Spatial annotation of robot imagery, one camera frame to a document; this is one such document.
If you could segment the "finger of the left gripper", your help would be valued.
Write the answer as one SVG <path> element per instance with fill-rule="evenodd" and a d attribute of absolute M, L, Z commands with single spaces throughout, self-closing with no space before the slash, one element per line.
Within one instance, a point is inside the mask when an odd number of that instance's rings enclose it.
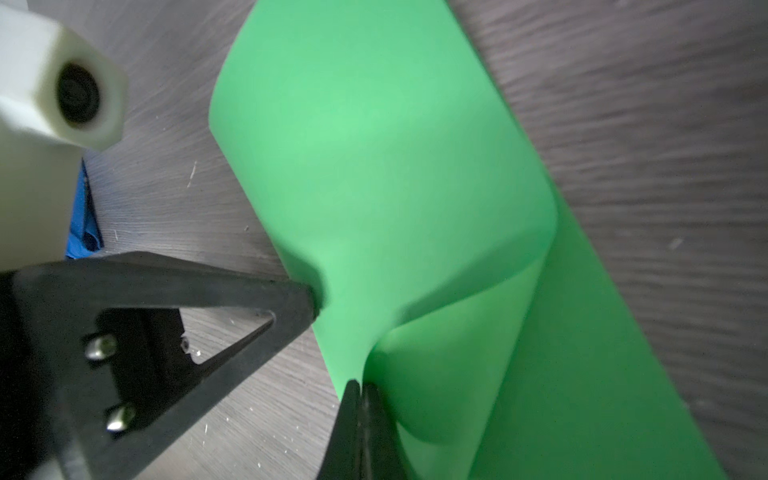
<path fill-rule="evenodd" d="M 272 320 L 203 363 L 184 309 Z M 1 475 L 130 479 L 313 323 L 311 289 L 148 252 L 1 276 Z"/>

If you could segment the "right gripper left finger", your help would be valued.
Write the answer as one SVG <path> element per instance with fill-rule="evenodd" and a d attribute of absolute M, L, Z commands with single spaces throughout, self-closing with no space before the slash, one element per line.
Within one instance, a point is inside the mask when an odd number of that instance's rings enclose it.
<path fill-rule="evenodd" d="M 360 478 L 360 452 L 358 414 L 361 387 L 350 380 L 344 390 L 336 421 L 317 480 L 358 480 Z"/>

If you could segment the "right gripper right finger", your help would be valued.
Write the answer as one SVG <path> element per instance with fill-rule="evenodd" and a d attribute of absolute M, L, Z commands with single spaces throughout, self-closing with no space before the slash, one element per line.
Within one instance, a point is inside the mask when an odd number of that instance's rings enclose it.
<path fill-rule="evenodd" d="M 362 389 L 361 478 L 408 478 L 398 450 L 396 428 L 378 387 L 373 383 L 365 383 Z"/>

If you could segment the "green square paper sheet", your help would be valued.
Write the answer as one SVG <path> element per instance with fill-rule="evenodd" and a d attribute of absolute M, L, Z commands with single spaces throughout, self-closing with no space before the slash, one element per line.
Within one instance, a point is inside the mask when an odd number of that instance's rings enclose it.
<path fill-rule="evenodd" d="M 443 1 L 259 1 L 210 130 L 417 479 L 724 471 Z"/>

